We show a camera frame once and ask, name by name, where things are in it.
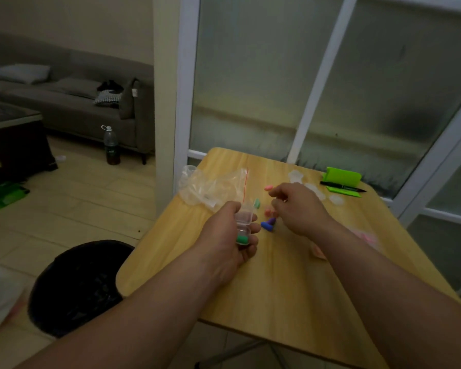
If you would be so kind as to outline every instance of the black garbage bag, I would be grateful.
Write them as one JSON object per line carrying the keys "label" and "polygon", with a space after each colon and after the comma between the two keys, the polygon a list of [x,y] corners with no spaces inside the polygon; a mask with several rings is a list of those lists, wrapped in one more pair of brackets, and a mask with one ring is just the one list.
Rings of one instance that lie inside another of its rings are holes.
{"label": "black garbage bag", "polygon": [[43,332],[60,338],[122,301],[116,273],[134,247],[104,240],[58,255],[36,280],[28,314]]}

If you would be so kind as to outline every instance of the left hand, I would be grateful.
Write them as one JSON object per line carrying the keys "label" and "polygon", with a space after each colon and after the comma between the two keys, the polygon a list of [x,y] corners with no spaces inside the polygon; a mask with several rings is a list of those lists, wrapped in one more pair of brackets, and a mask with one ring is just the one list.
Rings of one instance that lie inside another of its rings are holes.
{"label": "left hand", "polygon": [[[203,225],[200,236],[195,242],[195,248],[201,251],[205,261],[217,273],[221,285],[229,283],[237,273],[237,268],[256,254],[258,237],[249,236],[248,246],[239,246],[237,224],[234,214],[239,211],[239,202],[228,201],[212,215]],[[251,233],[258,233],[261,227],[258,223],[249,225]]]}

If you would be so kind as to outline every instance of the clear plastic bag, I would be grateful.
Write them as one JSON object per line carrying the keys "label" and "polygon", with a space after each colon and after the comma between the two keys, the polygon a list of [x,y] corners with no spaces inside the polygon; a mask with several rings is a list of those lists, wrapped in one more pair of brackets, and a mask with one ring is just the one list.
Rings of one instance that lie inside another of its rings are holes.
{"label": "clear plastic bag", "polygon": [[202,170],[195,166],[184,166],[179,179],[179,195],[193,206],[203,203],[213,212],[227,201],[244,200],[248,170],[241,168],[215,180],[208,180]]}

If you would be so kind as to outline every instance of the pillow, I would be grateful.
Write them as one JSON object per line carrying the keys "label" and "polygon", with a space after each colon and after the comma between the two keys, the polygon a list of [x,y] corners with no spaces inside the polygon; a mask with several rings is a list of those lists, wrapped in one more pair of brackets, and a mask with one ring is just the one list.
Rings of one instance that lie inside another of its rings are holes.
{"label": "pillow", "polygon": [[48,90],[93,100],[99,93],[97,87],[100,85],[100,82],[94,80],[65,78],[51,83],[48,86]]}
{"label": "pillow", "polygon": [[99,92],[94,100],[96,106],[117,107],[121,93],[111,93],[109,89]]}
{"label": "pillow", "polygon": [[133,83],[136,78],[129,80],[119,99],[119,118],[130,119],[135,117],[135,107],[133,101]]}
{"label": "pillow", "polygon": [[43,83],[48,80],[50,66],[18,63],[0,67],[0,80],[22,84]]}

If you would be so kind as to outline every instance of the beige wall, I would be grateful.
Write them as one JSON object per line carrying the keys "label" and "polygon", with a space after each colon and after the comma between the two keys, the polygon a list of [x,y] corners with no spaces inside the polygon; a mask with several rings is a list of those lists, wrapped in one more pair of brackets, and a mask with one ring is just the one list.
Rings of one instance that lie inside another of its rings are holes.
{"label": "beige wall", "polygon": [[179,0],[154,0],[155,149],[159,216],[172,198]]}
{"label": "beige wall", "polygon": [[154,62],[152,0],[0,0],[0,32]]}

